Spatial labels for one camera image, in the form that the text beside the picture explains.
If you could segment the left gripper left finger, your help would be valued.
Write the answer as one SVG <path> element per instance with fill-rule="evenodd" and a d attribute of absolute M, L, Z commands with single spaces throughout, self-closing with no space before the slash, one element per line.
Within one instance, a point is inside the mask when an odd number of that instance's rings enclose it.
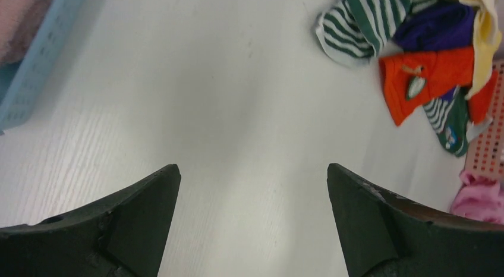
<path fill-rule="evenodd" d="M 157 276 L 181 174 L 167 165 L 35 225 L 1 229 L 2 276 Z"/>

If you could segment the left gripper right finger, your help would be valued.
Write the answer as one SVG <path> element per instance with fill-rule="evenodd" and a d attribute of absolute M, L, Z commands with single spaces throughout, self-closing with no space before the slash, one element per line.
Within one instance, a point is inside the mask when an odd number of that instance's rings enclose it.
<path fill-rule="evenodd" d="M 502 276 L 503 226 L 441 212 L 338 163 L 327 188 L 349 276 Z"/>

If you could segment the yellow towel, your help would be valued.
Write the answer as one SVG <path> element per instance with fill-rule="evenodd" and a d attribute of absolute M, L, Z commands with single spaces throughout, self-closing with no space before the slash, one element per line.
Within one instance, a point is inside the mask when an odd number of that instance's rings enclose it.
<path fill-rule="evenodd" d="M 465 95 L 470 100 L 488 83 L 492 75 L 493 56 L 496 53 L 502 33 L 499 30 L 497 0 L 457 0 L 475 8 L 472 46 L 474 48 L 474 72 L 472 86 Z"/>

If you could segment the light pink towel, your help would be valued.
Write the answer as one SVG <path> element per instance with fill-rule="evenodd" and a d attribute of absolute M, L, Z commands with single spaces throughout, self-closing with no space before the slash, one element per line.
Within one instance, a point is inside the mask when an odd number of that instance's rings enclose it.
<path fill-rule="evenodd" d="M 1 0 L 1 65 L 21 61 L 53 0 Z"/>

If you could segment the bright pink cloth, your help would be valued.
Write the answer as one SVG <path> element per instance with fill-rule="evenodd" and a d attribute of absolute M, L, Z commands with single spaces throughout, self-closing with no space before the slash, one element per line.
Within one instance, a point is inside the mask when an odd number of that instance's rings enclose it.
<path fill-rule="evenodd" d="M 503 224 L 503 182 L 463 170 L 462 186 L 449 213 L 467 219 Z"/>

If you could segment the pink plastic basket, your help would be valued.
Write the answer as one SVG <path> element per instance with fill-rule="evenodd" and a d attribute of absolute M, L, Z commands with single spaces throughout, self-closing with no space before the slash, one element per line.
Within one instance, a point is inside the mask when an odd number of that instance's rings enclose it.
<path fill-rule="evenodd" d="M 464 169 L 497 180 L 503 178 L 503 60 L 493 67 L 498 73 L 489 107 L 493 121 L 469 144 Z"/>

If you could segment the dark green striped towel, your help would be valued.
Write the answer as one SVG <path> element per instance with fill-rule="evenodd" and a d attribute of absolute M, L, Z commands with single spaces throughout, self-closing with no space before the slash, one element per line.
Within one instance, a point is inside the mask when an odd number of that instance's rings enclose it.
<path fill-rule="evenodd" d="M 464 90 L 457 86 L 423 105 L 441 147 L 457 158 L 465 155 L 469 142 L 486 131 L 493 122 L 488 115 L 479 124 L 472 122 L 468 101 L 464 96 Z"/>

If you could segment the orange towel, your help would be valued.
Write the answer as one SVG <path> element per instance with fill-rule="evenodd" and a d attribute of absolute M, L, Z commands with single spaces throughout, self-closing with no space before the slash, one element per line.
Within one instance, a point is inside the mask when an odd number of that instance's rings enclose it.
<path fill-rule="evenodd" d="M 474 48 L 400 53 L 379 59 L 382 90 L 394 124 L 456 86 L 474 87 Z"/>

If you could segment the blue plastic basket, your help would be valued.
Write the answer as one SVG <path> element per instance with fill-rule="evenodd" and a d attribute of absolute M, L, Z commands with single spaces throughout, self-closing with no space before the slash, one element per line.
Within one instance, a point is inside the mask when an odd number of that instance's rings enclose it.
<path fill-rule="evenodd" d="M 24 124 L 85 0 L 52 0 L 25 57 L 1 67 L 1 134 Z"/>

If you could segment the green white striped towel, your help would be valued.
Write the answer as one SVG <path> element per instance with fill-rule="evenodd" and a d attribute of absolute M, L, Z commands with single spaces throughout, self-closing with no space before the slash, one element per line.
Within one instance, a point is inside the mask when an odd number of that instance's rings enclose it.
<path fill-rule="evenodd" d="M 438 0 L 337 0 L 314 29 L 325 54 L 346 67 L 366 65 L 399 26 Z"/>

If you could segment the purple towel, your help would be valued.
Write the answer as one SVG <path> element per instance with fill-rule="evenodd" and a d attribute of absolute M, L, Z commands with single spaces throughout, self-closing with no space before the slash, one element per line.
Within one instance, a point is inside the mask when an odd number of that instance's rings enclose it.
<path fill-rule="evenodd" d="M 472 44 L 475 10 L 440 0 L 404 21 L 393 41 L 407 52 L 442 51 Z"/>

